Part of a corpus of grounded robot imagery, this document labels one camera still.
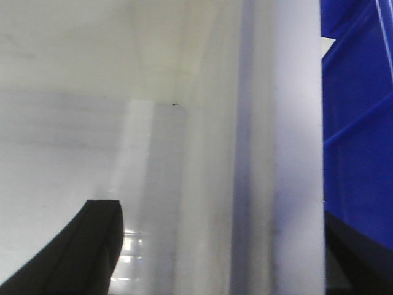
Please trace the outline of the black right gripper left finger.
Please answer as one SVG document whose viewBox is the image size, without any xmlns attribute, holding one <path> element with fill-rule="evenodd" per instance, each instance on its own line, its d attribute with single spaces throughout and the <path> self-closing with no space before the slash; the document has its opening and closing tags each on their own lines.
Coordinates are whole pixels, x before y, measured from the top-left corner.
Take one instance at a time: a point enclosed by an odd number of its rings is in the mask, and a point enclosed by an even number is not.
<svg viewBox="0 0 393 295">
<path fill-rule="evenodd" d="M 118 200 L 87 200 L 75 217 L 1 285 L 1 294 L 107 294 L 123 245 Z"/>
</svg>

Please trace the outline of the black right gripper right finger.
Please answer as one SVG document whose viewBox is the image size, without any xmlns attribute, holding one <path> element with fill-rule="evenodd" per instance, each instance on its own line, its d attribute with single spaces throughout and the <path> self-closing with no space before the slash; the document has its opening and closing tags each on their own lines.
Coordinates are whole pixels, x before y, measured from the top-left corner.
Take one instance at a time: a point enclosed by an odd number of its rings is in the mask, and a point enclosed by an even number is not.
<svg viewBox="0 0 393 295">
<path fill-rule="evenodd" d="M 392 294 L 392 250 L 324 213 L 325 241 L 357 294 Z"/>
</svg>

